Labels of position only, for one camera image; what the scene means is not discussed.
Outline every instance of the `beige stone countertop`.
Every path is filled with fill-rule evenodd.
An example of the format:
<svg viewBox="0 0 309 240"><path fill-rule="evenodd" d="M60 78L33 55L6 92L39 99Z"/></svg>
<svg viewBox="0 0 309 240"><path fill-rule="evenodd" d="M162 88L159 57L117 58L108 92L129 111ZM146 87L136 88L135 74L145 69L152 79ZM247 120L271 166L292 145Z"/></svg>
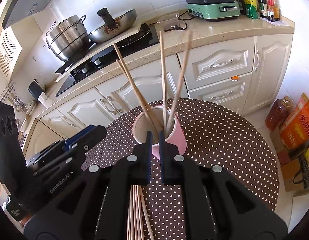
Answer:
<svg viewBox="0 0 309 240"><path fill-rule="evenodd" d="M293 34L294 23L286 18L283 20L291 26L275 26L261 19L252 20L245 16L240 16L237 20L226 20L221 22L207 22L204 19L196 17L193 20L187 21L188 30L193 31L191 49L221 41L240 39L255 35ZM158 24L155 25L155 28L159 35L159 31L162 30L162 28ZM187 35L186 31L174 30L164 32L165 55L170 56L184 51ZM153 45L124 58L129 69L134 69L158 59L160 59L160 44ZM56 98L56 93L67 78L64 77L58 83L52 85L47 91L47 96L53 101L53 105L46 109L42 104L38 103L25 133L30 131L30 126L34 122L34 118L42 118L77 95L120 74L122 74L122 71L118 65L112 63L88 76L83 81L77 83Z"/></svg>

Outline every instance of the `gas stove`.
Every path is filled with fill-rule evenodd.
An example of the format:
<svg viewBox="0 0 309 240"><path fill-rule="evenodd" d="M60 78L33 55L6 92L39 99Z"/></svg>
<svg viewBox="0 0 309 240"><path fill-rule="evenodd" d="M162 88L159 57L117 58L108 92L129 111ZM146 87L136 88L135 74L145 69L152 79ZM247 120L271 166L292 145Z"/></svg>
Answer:
<svg viewBox="0 0 309 240"><path fill-rule="evenodd" d="M119 41L116 44L122 56L126 57L130 54L133 54L137 51L140 51L158 43L159 38L154 25L142 24L140 31L137 34L125 38L124 40ZM82 59L93 45L93 42L87 44L86 47L84 47L81 51L72 56L71 59L69 59L61 68L59 68L56 73L64 73L68 67ZM112 64L117 59L118 56L113 46L102 50L101 52L94 55L92 58L88 59L84 63L80 64L77 68L70 72L69 77L63 83L62 87L56 94L56 97L61 95L63 92L65 92L67 89L71 88L78 82L97 72L98 70Z"/></svg>

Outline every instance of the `tile floor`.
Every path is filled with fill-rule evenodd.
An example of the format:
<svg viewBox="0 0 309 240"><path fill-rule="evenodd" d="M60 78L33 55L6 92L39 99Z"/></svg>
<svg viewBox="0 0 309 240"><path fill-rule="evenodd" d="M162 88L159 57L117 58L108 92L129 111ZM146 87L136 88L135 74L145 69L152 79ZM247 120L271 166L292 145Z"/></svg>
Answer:
<svg viewBox="0 0 309 240"><path fill-rule="evenodd" d="M289 227L290 220L291 220L291 213L292 213L292 199L295 194L295 192L286 192L284 188L283 183L283 177L282 172L280 169L280 163L278 160L278 157L276 155L274 146L272 144L272 141L270 139L270 131L265 126L265 118L270 111L271 107L265 107L255 113L249 114L244 116L263 136L265 141L267 142L270 150L274 153L278 165L278 171L279 171L279 182L280 182L280 189L279 189L279 196L278 196L278 202L275 209L275 213L281 217L287 226Z"/></svg>

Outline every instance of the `polka dot tablecloth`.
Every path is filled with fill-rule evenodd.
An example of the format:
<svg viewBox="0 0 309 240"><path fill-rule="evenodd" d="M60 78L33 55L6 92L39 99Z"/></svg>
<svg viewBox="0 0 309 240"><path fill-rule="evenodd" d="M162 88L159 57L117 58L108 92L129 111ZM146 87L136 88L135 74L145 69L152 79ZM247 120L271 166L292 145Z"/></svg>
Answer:
<svg viewBox="0 0 309 240"><path fill-rule="evenodd" d="M157 101L150 106L161 104ZM82 168L92 164L107 167L130 155L136 145L132 124L141 112L141 107L136 107L111 123L107 137L87 153ZM277 166L256 128L235 112L207 101L181 98L177 112L187 139L184 155L205 167L223 166L274 210L279 193ZM184 240L181 188L161 183L160 162L154 156L151 165L151 182L143 187L143 194L153 234L156 239ZM150 239L145 223L144 235Z"/></svg>

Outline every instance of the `lattice cabinet door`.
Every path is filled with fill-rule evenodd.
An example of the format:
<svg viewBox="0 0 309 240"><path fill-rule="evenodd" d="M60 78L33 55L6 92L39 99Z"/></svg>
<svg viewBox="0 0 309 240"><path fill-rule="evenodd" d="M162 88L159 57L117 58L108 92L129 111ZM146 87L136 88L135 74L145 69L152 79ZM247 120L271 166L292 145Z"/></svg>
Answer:
<svg viewBox="0 0 309 240"><path fill-rule="evenodd" d="M0 70L8 82L21 50L12 29L9 27L3 30L0 36Z"/></svg>

